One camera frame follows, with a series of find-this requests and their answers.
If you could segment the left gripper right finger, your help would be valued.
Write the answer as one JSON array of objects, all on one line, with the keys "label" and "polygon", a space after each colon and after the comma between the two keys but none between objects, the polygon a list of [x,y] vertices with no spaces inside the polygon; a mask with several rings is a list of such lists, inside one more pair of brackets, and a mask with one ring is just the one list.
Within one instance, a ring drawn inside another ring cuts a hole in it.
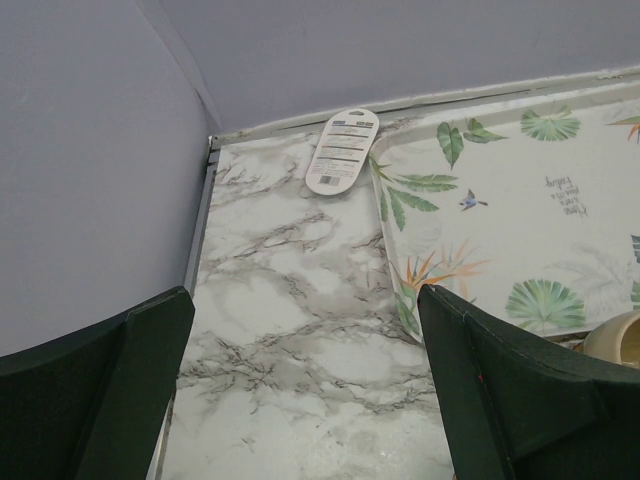
[{"label": "left gripper right finger", "polygon": [[441,286],[417,306],[458,479],[636,479],[639,372],[493,317]]}]

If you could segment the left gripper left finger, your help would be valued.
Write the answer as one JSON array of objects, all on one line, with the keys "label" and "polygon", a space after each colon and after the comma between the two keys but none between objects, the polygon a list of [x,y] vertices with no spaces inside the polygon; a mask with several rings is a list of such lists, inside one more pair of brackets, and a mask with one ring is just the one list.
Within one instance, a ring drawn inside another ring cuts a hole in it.
[{"label": "left gripper left finger", "polygon": [[2,478],[145,478],[194,315],[174,287],[2,357]]}]

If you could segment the tan brown mug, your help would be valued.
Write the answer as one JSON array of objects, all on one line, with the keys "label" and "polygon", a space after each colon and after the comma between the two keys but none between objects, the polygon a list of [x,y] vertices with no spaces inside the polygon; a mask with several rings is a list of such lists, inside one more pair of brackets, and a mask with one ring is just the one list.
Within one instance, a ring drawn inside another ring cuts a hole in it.
[{"label": "tan brown mug", "polygon": [[591,331],[583,353],[610,363],[639,368],[639,311],[617,315]]}]

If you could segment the floral serving tray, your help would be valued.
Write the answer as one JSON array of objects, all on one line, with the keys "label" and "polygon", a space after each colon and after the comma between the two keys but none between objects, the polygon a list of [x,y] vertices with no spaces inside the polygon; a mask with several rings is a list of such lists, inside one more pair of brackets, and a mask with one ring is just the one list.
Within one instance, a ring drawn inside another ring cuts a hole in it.
[{"label": "floral serving tray", "polygon": [[639,92],[482,105],[411,122],[369,156],[395,304],[443,287],[541,336],[639,306]]}]

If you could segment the white barcode tag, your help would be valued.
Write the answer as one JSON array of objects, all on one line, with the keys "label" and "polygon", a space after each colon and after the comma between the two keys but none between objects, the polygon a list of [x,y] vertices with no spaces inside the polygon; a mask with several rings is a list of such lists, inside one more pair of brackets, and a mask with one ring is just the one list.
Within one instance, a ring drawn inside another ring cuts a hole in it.
[{"label": "white barcode tag", "polygon": [[347,109],[332,116],[312,156],[306,186],[321,196],[349,190],[367,159],[379,126],[377,115],[366,109]]}]

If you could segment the aluminium rail frame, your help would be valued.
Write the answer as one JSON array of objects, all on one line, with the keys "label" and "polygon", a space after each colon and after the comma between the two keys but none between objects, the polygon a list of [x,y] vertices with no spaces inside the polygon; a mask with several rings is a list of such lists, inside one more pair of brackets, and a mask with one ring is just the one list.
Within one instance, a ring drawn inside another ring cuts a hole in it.
[{"label": "aluminium rail frame", "polygon": [[[393,103],[377,110],[373,147],[458,109],[629,88],[637,70]],[[453,475],[422,336],[397,312],[370,161],[346,192],[315,194],[305,176],[320,136],[221,139],[166,479]]]}]

